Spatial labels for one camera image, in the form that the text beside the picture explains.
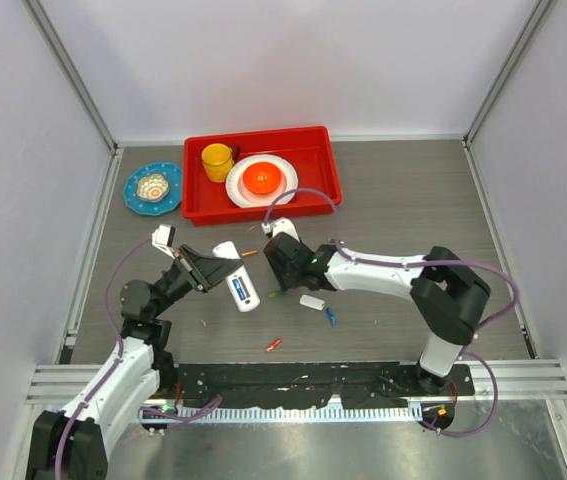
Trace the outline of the white battery cover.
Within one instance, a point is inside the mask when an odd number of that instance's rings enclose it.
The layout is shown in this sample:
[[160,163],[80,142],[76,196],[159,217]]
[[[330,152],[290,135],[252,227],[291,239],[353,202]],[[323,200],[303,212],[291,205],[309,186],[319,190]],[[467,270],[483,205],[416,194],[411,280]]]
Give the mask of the white battery cover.
[[304,294],[300,297],[299,304],[313,310],[322,311],[325,308],[326,302],[320,298]]

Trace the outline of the white air conditioner remote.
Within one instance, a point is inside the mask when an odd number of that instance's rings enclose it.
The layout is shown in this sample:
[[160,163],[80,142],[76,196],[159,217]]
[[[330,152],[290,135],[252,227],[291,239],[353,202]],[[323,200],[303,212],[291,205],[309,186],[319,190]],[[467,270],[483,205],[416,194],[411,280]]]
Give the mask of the white air conditioner remote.
[[255,310],[260,305],[260,297],[241,259],[241,255],[232,241],[218,244],[212,250],[217,258],[239,261],[239,268],[225,279],[232,298],[242,313]]

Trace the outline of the blue battery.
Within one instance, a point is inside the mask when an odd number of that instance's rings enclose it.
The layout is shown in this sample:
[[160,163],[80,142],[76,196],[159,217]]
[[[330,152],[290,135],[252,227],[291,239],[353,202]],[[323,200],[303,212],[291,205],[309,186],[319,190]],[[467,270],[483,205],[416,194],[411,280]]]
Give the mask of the blue battery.
[[337,323],[336,317],[330,308],[325,310],[329,323],[334,326]]
[[238,294],[238,296],[239,296],[239,299],[240,299],[241,301],[246,300],[246,299],[248,298],[248,296],[246,295],[246,292],[245,292],[245,290],[244,290],[244,288],[243,288],[241,279],[240,279],[240,278],[234,279],[234,280],[232,281],[232,283],[233,283],[233,286],[234,286],[234,288],[235,288],[235,290],[236,290],[236,292],[237,292],[237,294]]

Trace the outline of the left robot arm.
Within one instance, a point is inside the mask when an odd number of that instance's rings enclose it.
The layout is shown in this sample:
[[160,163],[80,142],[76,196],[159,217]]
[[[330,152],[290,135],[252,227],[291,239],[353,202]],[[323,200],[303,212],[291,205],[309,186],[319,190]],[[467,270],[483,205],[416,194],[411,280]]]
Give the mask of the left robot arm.
[[187,245],[170,255],[172,264],[157,281],[123,286],[123,323],[110,358],[71,401],[34,422],[26,478],[105,478],[114,447],[145,401],[174,391],[178,370],[166,349],[171,324],[161,314],[188,293],[223,283],[243,262],[230,241],[210,256]]

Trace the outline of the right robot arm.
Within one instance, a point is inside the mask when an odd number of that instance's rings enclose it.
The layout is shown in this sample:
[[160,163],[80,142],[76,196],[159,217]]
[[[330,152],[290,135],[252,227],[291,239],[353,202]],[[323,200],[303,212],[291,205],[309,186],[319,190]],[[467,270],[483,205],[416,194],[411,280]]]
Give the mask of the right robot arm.
[[388,257],[339,249],[334,243],[312,250],[295,236],[271,234],[264,254],[284,292],[368,291],[411,301],[429,328],[414,380],[435,395],[447,388],[451,370],[480,323],[491,288],[445,247],[425,256]]

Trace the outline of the orange battery left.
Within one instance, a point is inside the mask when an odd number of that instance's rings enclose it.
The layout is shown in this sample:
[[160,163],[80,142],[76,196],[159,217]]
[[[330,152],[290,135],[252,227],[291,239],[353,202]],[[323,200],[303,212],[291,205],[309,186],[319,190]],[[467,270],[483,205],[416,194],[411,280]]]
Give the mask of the orange battery left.
[[281,338],[275,339],[270,345],[266,347],[266,352],[272,352],[275,348],[277,348],[282,342]]

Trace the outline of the blue dotted plate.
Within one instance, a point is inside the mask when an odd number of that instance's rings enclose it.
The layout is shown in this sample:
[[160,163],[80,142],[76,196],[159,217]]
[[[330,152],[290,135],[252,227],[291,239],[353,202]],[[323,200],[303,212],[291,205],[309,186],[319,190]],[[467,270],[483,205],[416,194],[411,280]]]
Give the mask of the blue dotted plate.
[[[138,180],[144,176],[160,173],[170,183],[169,193],[159,202],[150,203],[136,196]],[[182,201],[183,170],[171,162],[154,162],[137,169],[125,182],[123,198],[125,205],[137,215],[158,217],[176,210]]]

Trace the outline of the white plate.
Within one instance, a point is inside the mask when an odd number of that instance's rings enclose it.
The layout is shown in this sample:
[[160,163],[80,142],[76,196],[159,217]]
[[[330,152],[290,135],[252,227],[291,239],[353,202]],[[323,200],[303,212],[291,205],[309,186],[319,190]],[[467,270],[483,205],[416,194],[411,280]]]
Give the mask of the white plate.
[[271,154],[240,160],[225,181],[230,201],[239,208],[268,206],[280,194],[297,187],[295,168],[282,157]]

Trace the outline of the orange bowl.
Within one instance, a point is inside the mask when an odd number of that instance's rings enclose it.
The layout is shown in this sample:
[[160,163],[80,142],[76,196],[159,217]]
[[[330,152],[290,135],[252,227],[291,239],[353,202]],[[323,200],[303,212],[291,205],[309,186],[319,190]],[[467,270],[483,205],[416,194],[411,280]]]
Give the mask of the orange bowl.
[[277,190],[282,182],[282,172],[273,163],[260,161],[249,165],[242,174],[245,188],[255,195],[268,195]]

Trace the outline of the small patterned bowl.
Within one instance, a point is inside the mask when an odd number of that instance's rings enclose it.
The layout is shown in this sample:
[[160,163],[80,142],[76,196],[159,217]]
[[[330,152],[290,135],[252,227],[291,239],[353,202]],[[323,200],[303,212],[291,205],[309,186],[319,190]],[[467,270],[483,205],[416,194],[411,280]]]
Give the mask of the small patterned bowl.
[[160,173],[144,176],[138,180],[136,196],[146,202],[157,203],[170,191],[168,179]]

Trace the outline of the red plastic tray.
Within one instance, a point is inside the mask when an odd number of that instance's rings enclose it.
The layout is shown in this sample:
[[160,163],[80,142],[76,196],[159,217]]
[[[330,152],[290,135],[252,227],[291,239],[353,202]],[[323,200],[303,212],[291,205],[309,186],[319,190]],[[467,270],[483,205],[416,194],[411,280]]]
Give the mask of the red plastic tray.
[[[204,151],[216,144],[235,156],[222,182],[210,180],[204,162]],[[196,226],[261,220],[273,201],[273,218],[329,213],[329,202],[342,202],[324,126],[190,137],[183,170],[181,212]]]

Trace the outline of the yellow mug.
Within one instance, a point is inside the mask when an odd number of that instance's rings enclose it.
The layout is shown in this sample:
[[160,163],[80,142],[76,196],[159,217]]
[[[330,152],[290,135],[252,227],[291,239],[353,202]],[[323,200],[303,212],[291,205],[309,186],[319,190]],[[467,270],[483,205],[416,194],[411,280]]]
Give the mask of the yellow mug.
[[224,183],[240,152],[238,145],[207,145],[201,153],[201,160],[208,179],[214,183]]

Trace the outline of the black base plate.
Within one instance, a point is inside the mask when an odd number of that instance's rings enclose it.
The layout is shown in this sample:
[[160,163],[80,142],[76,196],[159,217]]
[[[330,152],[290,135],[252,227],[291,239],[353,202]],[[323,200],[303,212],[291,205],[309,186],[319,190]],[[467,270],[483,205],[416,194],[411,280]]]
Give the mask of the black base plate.
[[346,409],[405,406],[410,398],[471,397],[466,364],[437,380],[411,362],[182,363],[170,383],[144,402],[200,408],[221,397],[224,409],[321,409],[332,396]]

